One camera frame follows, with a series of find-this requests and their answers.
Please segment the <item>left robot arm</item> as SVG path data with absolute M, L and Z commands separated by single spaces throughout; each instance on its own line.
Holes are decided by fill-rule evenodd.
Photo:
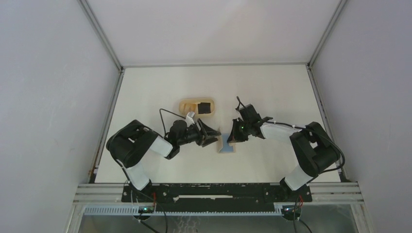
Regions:
M 140 202 L 147 202 L 152 196 L 152 190 L 147 185 L 152 182 L 141 163 L 147 152 L 152 151 L 170 160 L 180 152 L 183 145 L 196 143 L 206 147 L 217 142 L 219 136 L 219 131 L 207 126 L 201 119 L 191 124 L 185 120 L 176 120 L 165 136 L 133 120 L 108 139 L 106 149 L 134 188 L 133 196 Z

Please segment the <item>beige card holder wallet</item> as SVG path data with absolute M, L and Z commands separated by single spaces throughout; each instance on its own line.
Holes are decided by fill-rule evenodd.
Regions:
M 236 152 L 235 144 L 228 143 L 227 142 L 228 139 L 229 139 L 229 133 L 221 133 L 217 141 L 217 153 L 225 154 L 225 153 L 235 153 Z

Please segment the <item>gold VIP card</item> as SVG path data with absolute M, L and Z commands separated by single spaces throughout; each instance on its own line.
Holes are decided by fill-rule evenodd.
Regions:
M 183 103 L 182 113 L 187 115 L 189 112 L 196 112 L 196 103 Z

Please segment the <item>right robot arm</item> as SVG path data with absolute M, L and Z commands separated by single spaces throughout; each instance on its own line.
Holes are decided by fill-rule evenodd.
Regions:
M 236 111 L 240 117 L 233 120 L 228 143 L 248 141 L 250 136 L 285 142 L 293 148 L 297 166 L 281 181 L 281 197 L 293 202 L 300 196 L 300 188 L 330 172 L 330 166 L 343 160 L 340 148 L 332 142 L 318 122 L 299 127 L 274 121 L 272 117 L 261 117 L 251 104 L 239 103 Z

